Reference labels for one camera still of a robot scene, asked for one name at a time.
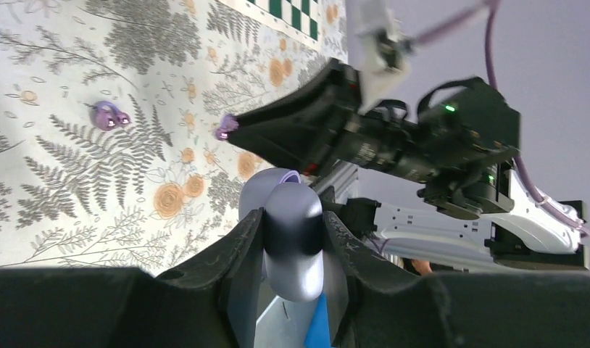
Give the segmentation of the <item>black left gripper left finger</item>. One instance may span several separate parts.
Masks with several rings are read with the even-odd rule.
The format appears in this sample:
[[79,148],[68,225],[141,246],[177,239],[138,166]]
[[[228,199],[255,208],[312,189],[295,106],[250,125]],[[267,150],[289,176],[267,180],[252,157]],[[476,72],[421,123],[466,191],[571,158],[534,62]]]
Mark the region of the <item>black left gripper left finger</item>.
[[0,347],[252,347],[262,210],[157,277],[137,268],[0,269]]

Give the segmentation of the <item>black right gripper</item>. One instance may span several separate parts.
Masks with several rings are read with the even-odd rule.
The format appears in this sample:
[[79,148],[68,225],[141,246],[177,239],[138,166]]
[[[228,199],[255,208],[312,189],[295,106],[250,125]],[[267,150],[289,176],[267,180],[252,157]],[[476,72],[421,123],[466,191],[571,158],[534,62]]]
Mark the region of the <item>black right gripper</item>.
[[[325,177],[340,160],[391,170],[411,134],[398,115],[407,114],[408,106],[387,99],[389,90],[401,81],[400,71],[359,71],[331,58],[301,88],[236,115],[239,128],[228,133],[228,142],[302,175]],[[266,122],[292,116],[316,102],[320,102],[319,125]]]

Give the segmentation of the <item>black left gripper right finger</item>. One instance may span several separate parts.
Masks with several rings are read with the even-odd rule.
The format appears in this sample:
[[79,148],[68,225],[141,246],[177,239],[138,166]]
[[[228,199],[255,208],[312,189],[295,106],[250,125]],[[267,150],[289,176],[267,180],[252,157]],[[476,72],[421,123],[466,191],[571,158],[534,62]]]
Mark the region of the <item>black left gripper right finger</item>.
[[336,347],[590,347],[590,275],[419,277],[323,216],[325,294]]

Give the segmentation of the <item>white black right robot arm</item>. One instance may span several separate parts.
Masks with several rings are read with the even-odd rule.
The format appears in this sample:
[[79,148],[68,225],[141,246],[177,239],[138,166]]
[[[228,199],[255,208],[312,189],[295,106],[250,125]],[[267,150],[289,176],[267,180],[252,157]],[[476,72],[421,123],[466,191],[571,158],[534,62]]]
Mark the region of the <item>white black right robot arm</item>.
[[468,227],[491,222],[483,240],[496,264],[585,269],[580,201],[557,202],[528,183],[520,161],[520,114],[482,78],[444,84],[438,104],[379,99],[368,74],[332,59],[310,82],[268,105],[225,116],[217,137],[276,167],[324,178],[335,162],[419,183],[426,204]]

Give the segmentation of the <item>purple clip earbuds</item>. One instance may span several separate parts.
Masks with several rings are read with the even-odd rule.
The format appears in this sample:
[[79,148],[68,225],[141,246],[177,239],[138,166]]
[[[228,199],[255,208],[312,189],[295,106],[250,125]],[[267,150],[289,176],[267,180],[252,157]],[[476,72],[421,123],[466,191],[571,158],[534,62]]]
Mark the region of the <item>purple clip earbuds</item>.
[[99,101],[94,105],[94,125],[102,131],[112,131],[131,124],[129,115],[122,112],[110,101]]

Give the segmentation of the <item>silver computer mouse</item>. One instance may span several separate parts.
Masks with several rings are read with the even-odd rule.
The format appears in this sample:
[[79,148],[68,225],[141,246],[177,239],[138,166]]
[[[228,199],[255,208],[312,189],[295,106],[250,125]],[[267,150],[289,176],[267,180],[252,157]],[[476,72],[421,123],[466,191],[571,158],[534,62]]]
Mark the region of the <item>silver computer mouse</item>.
[[298,172],[270,168],[243,186],[239,217],[262,207],[265,277],[291,302],[311,302],[323,290],[323,207]]

